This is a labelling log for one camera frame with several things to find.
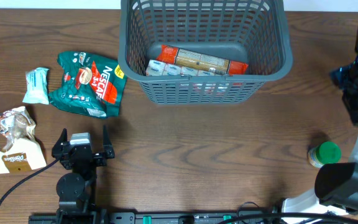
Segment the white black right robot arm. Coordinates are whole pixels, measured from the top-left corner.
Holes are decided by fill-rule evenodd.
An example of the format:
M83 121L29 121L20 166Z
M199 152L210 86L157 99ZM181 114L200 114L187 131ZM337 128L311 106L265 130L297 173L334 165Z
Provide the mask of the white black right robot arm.
M358 29L356 58L331 72L342 90L342 101L354 125L358 125ZM277 223L345 223L346 215L358 215L358 137L345 163L323 161L314 188L287 198L277 212Z

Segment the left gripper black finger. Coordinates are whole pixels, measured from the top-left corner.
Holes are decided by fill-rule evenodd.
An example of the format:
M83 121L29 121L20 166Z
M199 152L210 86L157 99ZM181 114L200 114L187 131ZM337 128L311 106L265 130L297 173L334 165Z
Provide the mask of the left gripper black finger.
M103 126L103 148L105 152L111 151L111 141L106 125Z
M63 146L67 143L67 129L63 128L62 133L58 139L58 145Z

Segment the green lid jar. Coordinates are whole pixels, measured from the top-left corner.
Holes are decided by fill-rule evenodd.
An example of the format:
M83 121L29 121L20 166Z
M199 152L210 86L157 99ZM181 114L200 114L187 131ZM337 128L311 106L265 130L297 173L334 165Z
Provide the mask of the green lid jar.
M326 164L334 164L340 161L342 152L340 147L331 141L326 141L308 150L309 163L316 168Z

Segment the clear bag of tissue packs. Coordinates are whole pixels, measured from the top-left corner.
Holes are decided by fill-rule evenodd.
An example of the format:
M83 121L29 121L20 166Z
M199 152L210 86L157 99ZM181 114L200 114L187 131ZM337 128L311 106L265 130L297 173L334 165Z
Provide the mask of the clear bag of tissue packs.
M160 76L181 76L181 77L220 77L213 72L197 70L195 68L178 66L170 63L164 63L157 60L150 60L145 70L146 76L160 77ZM204 89L207 92L213 92L217 88L217 92L224 92L230 86L229 83L193 83L194 91L201 91Z

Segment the orange spaghetti packet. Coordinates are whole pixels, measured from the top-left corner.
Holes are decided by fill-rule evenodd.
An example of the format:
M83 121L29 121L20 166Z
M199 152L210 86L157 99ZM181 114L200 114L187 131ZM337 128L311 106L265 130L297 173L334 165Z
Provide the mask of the orange spaghetti packet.
M244 62L201 54L169 45L162 45L157 60L181 67L212 72L217 75L243 75L248 69L248 64Z

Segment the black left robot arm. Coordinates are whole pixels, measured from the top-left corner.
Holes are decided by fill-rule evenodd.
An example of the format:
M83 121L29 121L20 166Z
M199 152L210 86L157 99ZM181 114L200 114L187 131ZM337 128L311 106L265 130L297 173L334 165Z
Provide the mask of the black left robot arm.
M96 169L115 158L107 127L103 127L102 152L93 152L90 133L73 134L68 139L64 129L52 148L52 157L69 171L57 182L59 208L56 222L109 223L107 210L96 206Z

